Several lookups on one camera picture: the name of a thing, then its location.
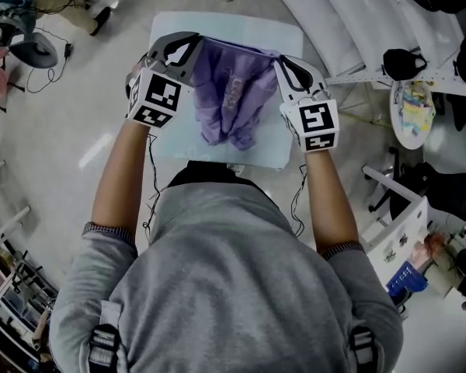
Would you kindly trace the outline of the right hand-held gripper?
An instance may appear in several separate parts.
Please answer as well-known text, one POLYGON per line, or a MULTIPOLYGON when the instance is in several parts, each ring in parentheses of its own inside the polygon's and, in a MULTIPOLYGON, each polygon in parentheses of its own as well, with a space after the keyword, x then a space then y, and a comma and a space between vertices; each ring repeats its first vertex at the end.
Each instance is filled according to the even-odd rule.
POLYGON ((281 117, 302 152, 308 154, 335 148, 338 143, 336 101, 304 95, 328 92, 321 72, 290 55, 280 55, 273 64, 283 100, 281 117))

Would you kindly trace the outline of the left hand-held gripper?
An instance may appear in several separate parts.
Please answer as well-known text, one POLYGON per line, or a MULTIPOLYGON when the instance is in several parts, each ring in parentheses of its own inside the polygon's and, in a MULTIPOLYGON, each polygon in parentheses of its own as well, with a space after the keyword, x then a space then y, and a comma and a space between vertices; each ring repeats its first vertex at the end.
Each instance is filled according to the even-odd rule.
POLYGON ((196 32, 180 31, 159 37, 131 74, 126 118, 150 128, 164 128, 176 115, 182 84, 192 85, 202 49, 203 37, 196 32), (166 75, 156 71, 158 62, 151 59, 168 59, 183 47, 178 61, 166 62, 166 75))

